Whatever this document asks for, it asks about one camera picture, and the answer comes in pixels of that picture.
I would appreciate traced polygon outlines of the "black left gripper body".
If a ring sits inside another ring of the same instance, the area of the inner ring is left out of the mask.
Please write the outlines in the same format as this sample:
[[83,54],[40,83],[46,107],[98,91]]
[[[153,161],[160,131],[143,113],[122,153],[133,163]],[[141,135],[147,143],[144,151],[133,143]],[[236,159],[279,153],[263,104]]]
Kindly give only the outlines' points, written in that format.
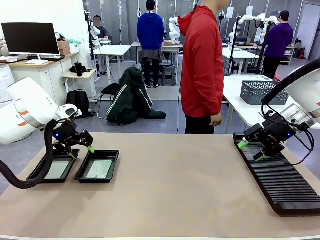
[[70,154],[72,146],[80,143],[79,134],[76,131],[77,125],[72,123],[62,123],[53,130],[52,136],[55,138],[54,148],[60,154]]

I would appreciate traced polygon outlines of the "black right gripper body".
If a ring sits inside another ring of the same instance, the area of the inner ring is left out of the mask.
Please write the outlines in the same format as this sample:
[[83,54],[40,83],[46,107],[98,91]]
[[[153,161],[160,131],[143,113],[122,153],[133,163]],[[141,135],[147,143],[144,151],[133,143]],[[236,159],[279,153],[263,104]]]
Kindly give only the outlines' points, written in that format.
[[287,141],[297,133],[279,113],[268,113],[262,125],[266,130],[261,141],[264,146],[263,153],[271,158],[285,148],[282,142]]

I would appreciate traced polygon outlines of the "person's right hand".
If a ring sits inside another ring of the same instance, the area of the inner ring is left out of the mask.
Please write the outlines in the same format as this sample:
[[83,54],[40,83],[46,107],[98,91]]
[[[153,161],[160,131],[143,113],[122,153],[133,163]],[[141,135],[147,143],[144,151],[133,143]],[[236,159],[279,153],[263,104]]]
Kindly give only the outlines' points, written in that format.
[[210,117],[210,126],[216,127],[216,126],[221,125],[221,123],[222,123],[222,114],[221,113],[219,113],[217,115],[212,115]]

